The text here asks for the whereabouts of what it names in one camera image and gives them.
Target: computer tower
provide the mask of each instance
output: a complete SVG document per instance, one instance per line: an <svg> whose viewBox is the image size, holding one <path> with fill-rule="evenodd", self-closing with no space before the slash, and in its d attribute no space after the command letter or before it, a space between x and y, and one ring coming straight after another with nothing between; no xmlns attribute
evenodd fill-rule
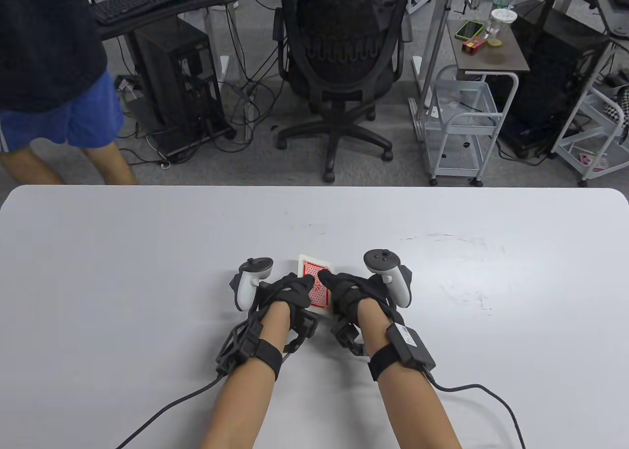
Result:
<svg viewBox="0 0 629 449"><path fill-rule="evenodd" d="M144 98L162 125L151 135L160 152L172 155L210 136L231 137L234 130L225 121L207 34L177 16L133 34L139 53L134 62L147 79Z"/></svg>
<svg viewBox="0 0 629 449"><path fill-rule="evenodd" d="M552 146L609 42L606 35L555 9L538 27L542 9L539 0L514 7L518 18L512 31L530 72L519 74L500 137L520 157L531 148ZM505 79L487 81L499 110L511 89Z"/></svg>

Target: chair wheel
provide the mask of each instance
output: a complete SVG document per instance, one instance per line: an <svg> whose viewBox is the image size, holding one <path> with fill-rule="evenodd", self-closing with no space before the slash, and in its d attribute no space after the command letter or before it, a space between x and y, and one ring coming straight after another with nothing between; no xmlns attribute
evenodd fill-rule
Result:
<svg viewBox="0 0 629 449"><path fill-rule="evenodd" d="M336 177L335 177L335 175L334 175L334 172L332 172L331 170L329 170L329 171L327 171L327 172L324 172L324 173L323 173L323 181L324 181L326 184L332 184L332 182L334 182L334 179L335 179L335 178L336 178Z"/></svg>

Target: vr controller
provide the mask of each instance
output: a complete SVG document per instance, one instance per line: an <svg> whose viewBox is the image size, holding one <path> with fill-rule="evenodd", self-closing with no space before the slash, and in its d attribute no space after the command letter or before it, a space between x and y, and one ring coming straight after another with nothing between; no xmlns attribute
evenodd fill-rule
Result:
<svg viewBox="0 0 629 449"><path fill-rule="evenodd" d="M270 276L271 270L273 260L269 257L249 258L238 267L238 274L229 283L238 311L249 311L254 305L260 281Z"/></svg>
<svg viewBox="0 0 629 449"><path fill-rule="evenodd" d="M388 249L372 249L363 256L366 267L373 274L382 276L382 282L387 285L389 294L395 305L407 308L411 305L411 277L413 273L400 263L397 254Z"/></svg>

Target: black glove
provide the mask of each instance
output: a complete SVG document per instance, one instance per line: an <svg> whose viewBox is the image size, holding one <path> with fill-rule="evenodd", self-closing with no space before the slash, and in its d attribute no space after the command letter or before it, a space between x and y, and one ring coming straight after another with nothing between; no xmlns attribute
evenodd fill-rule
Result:
<svg viewBox="0 0 629 449"><path fill-rule="evenodd" d="M297 277L294 272L283 276L274 283L261 282L256 291L256 303L258 309L262 310L273 302L286 302L290 308L290 327L294 327L294 322L299 314L299 310L310 306L310 290L315 285L315 278L307 274L302 278Z"/></svg>
<svg viewBox="0 0 629 449"><path fill-rule="evenodd" d="M389 289L380 274L373 274L368 279L341 272L332 274L329 270L319 271L319 280L332 292L332 308L335 315L340 315L349 323L358 326L358 303L365 298L377 301L386 316L396 323L404 324L404 319L396 311L396 306L389 296Z"/></svg>

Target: black mesh chair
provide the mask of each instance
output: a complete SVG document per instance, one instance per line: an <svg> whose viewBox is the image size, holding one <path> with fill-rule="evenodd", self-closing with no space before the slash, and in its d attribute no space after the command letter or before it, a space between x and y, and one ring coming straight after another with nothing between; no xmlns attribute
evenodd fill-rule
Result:
<svg viewBox="0 0 629 449"><path fill-rule="evenodd" d="M341 137L380 146L384 150L382 160L393 159L390 141L355 123L364 115L375 119L376 99L402 74L404 43L412 39L406 2L282 0L282 8L276 9L273 39L277 42L279 73L295 94L308 99L310 110L323 118L281 130L276 146L286 149L286 140L291 137L327 134L324 182L334 182ZM345 103L350 101L359 105L346 110Z"/></svg>

